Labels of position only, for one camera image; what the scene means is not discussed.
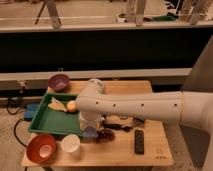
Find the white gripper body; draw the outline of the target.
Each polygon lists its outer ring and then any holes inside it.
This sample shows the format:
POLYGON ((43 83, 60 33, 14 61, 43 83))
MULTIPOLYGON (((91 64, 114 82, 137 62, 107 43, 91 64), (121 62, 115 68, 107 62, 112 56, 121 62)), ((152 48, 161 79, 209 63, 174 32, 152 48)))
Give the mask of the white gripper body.
POLYGON ((101 116, 88 112, 81 112, 79 115, 80 128, 85 130, 87 127, 93 127, 96 130, 100 127, 101 116))

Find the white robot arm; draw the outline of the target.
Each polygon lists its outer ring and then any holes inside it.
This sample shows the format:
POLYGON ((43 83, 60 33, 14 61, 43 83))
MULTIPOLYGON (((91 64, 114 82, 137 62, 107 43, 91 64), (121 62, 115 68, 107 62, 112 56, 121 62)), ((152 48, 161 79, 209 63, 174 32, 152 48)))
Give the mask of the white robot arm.
POLYGON ((179 123, 213 134, 213 93, 159 92, 114 95, 104 93, 104 83, 90 79, 76 99, 85 118, 95 114, 133 116, 140 119, 179 123))

